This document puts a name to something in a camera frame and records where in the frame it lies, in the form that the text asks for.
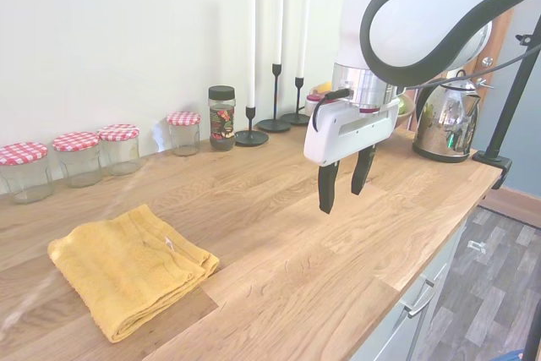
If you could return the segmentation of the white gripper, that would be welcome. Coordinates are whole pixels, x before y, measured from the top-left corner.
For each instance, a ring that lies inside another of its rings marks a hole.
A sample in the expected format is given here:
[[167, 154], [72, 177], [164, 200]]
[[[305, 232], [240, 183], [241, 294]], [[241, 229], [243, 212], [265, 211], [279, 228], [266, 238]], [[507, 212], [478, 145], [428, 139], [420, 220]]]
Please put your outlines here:
[[361, 113], [357, 105], [334, 101], [322, 105], [312, 117], [304, 142], [304, 156], [320, 166], [318, 192], [320, 210], [330, 214], [335, 199], [335, 183], [341, 159], [358, 152], [352, 173], [351, 192], [359, 195], [371, 169], [376, 145], [393, 132], [399, 110], [395, 98], [378, 112]]

